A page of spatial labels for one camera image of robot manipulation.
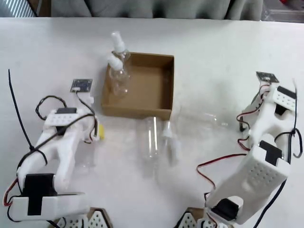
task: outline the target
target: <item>bottle cap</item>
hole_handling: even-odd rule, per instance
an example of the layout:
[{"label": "bottle cap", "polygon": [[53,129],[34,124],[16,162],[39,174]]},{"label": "bottle cap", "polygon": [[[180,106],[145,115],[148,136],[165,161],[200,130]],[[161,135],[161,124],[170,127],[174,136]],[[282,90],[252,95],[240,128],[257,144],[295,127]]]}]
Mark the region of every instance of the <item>bottle cap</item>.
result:
[{"label": "bottle cap", "polygon": [[119,58],[116,58],[112,53],[108,56],[108,63],[114,70],[122,70],[124,67],[122,61]]},{"label": "bottle cap", "polygon": [[112,41],[114,44],[115,52],[117,52],[117,53],[124,52],[125,45],[124,45],[123,39],[120,35],[120,32],[119,31],[112,32],[111,37],[112,37]]}]

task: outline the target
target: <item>gray chair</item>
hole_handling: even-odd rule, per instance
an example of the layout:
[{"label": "gray chair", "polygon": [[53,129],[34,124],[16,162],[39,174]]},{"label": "gray chair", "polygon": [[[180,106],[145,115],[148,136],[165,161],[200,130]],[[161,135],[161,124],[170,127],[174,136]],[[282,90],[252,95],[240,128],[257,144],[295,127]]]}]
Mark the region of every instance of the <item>gray chair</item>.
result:
[{"label": "gray chair", "polygon": [[52,17],[261,20],[263,0],[52,0]]}]

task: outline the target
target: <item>white robotic arm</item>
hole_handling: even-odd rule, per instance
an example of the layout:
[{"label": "white robotic arm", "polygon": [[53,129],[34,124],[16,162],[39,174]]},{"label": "white robotic arm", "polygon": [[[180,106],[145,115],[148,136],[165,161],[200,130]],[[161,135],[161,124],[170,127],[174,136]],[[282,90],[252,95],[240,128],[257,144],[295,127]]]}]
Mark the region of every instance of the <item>white robotic arm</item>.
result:
[{"label": "white robotic arm", "polygon": [[[79,102],[75,108],[59,108],[47,116],[35,146],[39,147],[46,160],[41,153],[34,152],[18,167],[17,177],[22,193],[12,200],[10,216],[13,220],[54,220],[89,211],[84,193],[67,193],[79,142],[92,140],[93,143],[99,140],[99,136],[92,133],[93,127],[98,128],[98,121],[87,104],[93,103],[93,99],[88,91],[83,93],[83,97],[86,102],[78,99],[82,104]],[[56,134],[56,137],[45,143]],[[59,160],[56,173],[37,173],[46,165],[46,161],[53,159]]]},{"label": "white robotic arm", "polygon": [[[219,227],[245,223],[290,174],[291,152],[287,137],[277,136],[291,134],[295,129],[296,93],[278,83],[264,83],[252,104],[242,113],[247,112],[250,115],[243,116],[240,130],[248,139],[250,151],[237,170],[208,195],[206,215],[199,220],[199,228],[208,227],[207,223],[202,225],[205,221],[213,223],[210,216]],[[240,197],[242,205],[229,199],[233,196]]]}]

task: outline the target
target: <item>cardboard box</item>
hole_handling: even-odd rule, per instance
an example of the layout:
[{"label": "cardboard box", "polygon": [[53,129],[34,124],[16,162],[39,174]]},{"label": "cardboard box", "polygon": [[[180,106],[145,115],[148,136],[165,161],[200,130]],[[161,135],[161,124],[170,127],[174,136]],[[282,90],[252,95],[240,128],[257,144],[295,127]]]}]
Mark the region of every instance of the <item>cardboard box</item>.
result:
[{"label": "cardboard box", "polygon": [[123,98],[111,92],[108,66],[102,108],[105,115],[169,120],[173,104],[174,56],[131,53],[131,80]]}]

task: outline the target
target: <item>white table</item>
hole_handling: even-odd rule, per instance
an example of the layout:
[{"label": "white table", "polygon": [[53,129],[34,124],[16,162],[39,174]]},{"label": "white table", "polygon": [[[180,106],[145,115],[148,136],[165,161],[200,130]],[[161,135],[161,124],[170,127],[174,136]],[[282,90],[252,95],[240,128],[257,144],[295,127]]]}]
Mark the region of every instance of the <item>white table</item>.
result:
[{"label": "white table", "polygon": [[[233,119],[258,89],[255,71],[274,73],[299,89],[298,112],[304,112],[304,25],[275,22],[181,19],[0,19],[0,192],[15,178],[19,159],[28,151],[10,96],[7,69],[19,110],[33,143],[42,121],[35,114],[38,101],[55,94],[67,102],[73,78],[93,78],[95,109],[105,55],[112,50],[110,33],[119,30],[133,52],[175,56],[174,109],[180,107],[225,114]],[[57,103],[46,103],[45,114]],[[202,148],[194,135],[181,139],[183,160],[165,168],[157,184],[144,178],[136,152],[136,120],[105,117],[105,140],[96,146],[97,166],[88,175],[74,176],[71,189],[84,191],[94,207],[105,208],[114,227],[173,227],[187,207],[202,207],[203,193],[211,186],[195,172],[198,163],[224,154],[241,152],[234,141],[237,123],[230,126],[231,140],[213,139]],[[298,128],[303,129],[298,118]],[[297,140],[293,147],[298,150]],[[240,159],[221,161],[204,171],[217,183],[229,175]],[[292,160],[292,173],[260,227],[295,227],[302,221],[304,159]],[[252,227],[260,212],[243,227]],[[1,227],[46,227],[46,222],[13,224],[0,207]]]}]

